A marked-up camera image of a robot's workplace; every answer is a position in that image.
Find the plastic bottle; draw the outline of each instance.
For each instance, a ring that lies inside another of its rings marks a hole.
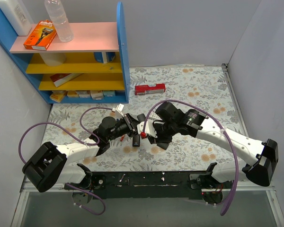
[[[60,0],[44,1],[47,13],[53,22],[58,37],[62,42],[69,42],[74,38],[71,26],[66,17],[63,5]]]
[[[0,0],[0,9],[19,36],[28,35],[32,25],[17,0]]]

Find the gray wall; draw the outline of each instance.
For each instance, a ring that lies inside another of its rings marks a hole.
[[[251,137],[279,144],[274,175],[284,214],[284,0],[262,0],[229,63]]]
[[[115,21],[118,0],[62,0],[70,22]],[[228,63],[260,0],[123,0],[130,66]],[[23,0],[35,22],[44,1]]]
[[[11,224],[24,177],[19,139],[29,126],[47,120],[49,107],[0,46],[0,227]],[[40,146],[43,132],[39,127],[24,141],[26,160]]]

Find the flower pattern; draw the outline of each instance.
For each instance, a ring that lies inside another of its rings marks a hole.
[[[160,100],[176,99],[196,105],[215,116],[224,126],[236,132],[241,131],[238,114],[233,106],[231,95],[221,67],[172,67],[130,69],[130,103],[124,113],[136,117],[145,115]],[[166,92],[135,96],[134,86],[165,83]],[[184,112],[189,107],[174,104]],[[58,123],[79,139],[89,136],[79,124],[81,114],[94,106],[115,107],[116,104],[54,104],[49,121]],[[115,117],[107,110],[92,110],[83,118],[84,126],[90,131],[98,127],[106,116]],[[68,144],[75,140],[59,128],[47,125],[43,142]],[[175,135],[167,150],[141,140],[139,148],[132,147],[132,140],[125,136],[111,141],[111,148],[98,157],[86,158],[79,162],[91,171],[183,171],[206,170],[211,162],[233,161],[230,152],[189,136]]]

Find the white container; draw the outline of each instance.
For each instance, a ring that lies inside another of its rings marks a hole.
[[[32,29],[17,0],[0,0],[0,9],[19,36],[27,36]]]
[[[66,60],[64,53],[40,53],[40,56],[48,66],[62,65]]]
[[[62,42],[69,42],[74,38],[71,26],[66,17],[63,5],[60,0],[44,1],[47,13],[53,22],[58,37]]]

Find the yellow shelf board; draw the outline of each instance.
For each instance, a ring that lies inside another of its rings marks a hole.
[[[125,90],[122,73],[85,73],[59,87],[53,84],[51,75],[43,75],[40,91]]]
[[[47,66],[40,54],[35,53],[27,67],[27,74],[46,73],[122,73],[120,54],[113,61],[97,62],[92,52],[65,53],[66,61],[59,66]]]

